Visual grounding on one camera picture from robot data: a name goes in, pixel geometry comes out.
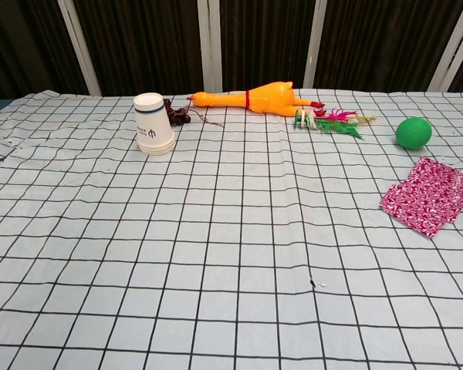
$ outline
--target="yellow rubber chicken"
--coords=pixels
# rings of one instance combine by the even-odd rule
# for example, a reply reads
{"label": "yellow rubber chicken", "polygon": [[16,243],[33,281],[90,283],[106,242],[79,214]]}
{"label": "yellow rubber chicken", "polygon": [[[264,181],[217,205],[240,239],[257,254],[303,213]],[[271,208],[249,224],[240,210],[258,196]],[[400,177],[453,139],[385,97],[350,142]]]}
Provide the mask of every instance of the yellow rubber chicken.
{"label": "yellow rubber chicken", "polygon": [[293,82],[273,82],[246,92],[215,95],[197,92],[189,99],[195,106],[240,106],[256,113],[274,113],[294,117],[295,106],[322,108],[324,104],[295,97]]}

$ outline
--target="grid tablecloth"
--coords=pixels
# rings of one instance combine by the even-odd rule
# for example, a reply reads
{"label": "grid tablecloth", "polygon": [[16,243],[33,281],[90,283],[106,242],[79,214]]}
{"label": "grid tablecloth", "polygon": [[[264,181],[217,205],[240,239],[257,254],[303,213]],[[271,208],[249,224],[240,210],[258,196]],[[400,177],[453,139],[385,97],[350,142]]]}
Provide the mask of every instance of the grid tablecloth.
{"label": "grid tablecloth", "polygon": [[463,94],[297,93],[377,121],[198,109],[224,127],[148,157],[130,97],[3,109],[0,369],[463,369],[463,211],[428,239],[378,209],[420,156],[463,169]]}

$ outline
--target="green feather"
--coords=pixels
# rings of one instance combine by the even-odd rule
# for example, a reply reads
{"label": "green feather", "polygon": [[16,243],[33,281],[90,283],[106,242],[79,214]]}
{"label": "green feather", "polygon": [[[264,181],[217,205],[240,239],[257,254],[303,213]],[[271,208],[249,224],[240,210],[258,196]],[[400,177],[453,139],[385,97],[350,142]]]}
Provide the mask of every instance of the green feather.
{"label": "green feather", "polygon": [[316,119],[316,124],[321,133],[334,131],[337,133],[345,133],[346,135],[356,137],[357,139],[362,139],[362,136],[357,131],[356,123],[345,123],[332,121],[330,119]]}

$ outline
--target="patterned fabric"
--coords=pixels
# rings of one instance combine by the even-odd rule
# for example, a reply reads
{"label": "patterned fabric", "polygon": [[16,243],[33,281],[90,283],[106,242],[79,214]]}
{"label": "patterned fabric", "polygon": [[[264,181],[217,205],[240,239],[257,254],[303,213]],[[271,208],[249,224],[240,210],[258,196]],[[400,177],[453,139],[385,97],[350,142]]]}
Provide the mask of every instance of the patterned fabric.
{"label": "patterned fabric", "polygon": [[406,181],[393,185],[380,207],[422,234],[433,237],[463,208],[463,172],[422,158]]}

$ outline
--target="white paper cup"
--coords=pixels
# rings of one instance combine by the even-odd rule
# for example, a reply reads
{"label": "white paper cup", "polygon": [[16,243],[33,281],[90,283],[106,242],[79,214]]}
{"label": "white paper cup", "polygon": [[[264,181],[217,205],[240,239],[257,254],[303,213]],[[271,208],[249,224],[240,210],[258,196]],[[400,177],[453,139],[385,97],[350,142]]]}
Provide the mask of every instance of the white paper cup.
{"label": "white paper cup", "polygon": [[133,98],[136,113],[137,144],[146,154],[165,154],[175,147],[163,96],[147,92]]}

